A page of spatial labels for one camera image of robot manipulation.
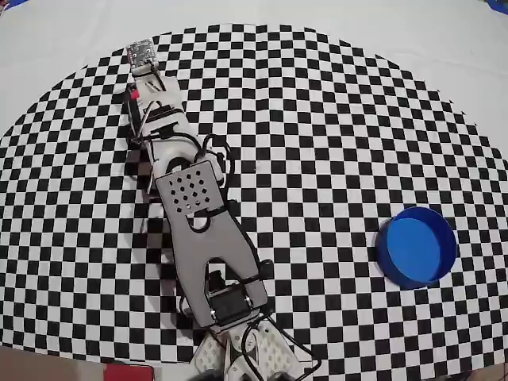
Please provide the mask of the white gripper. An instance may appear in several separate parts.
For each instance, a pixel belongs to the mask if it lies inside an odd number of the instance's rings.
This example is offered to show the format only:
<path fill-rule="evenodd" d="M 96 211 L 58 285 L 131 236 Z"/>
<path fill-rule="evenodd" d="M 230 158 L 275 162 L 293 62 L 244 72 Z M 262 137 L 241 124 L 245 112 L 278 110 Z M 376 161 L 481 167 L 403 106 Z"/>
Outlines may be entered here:
<path fill-rule="evenodd" d="M 163 77 L 153 66 L 142 66 L 133 70 L 133 79 L 136 87 L 126 88 L 125 104 L 131 119 L 140 118 L 134 128 L 136 138 L 166 125 L 174 131 L 191 134 L 175 77 Z"/>

